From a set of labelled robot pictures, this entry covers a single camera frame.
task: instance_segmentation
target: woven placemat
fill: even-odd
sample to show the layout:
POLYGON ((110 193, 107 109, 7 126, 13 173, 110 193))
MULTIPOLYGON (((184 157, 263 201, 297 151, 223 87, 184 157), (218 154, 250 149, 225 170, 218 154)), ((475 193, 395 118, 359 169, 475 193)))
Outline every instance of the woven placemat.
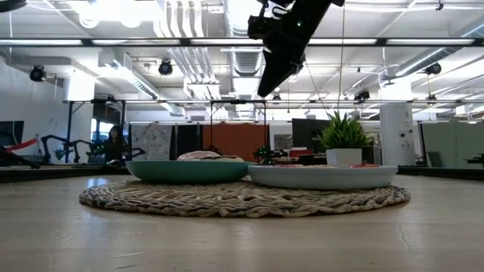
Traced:
POLYGON ((125 212, 173 216, 286 218, 380 209, 409 201, 401 187, 373 190, 286 190, 244 180, 228 184, 162 185, 124 181, 94 186, 79 196, 82 204, 125 212))

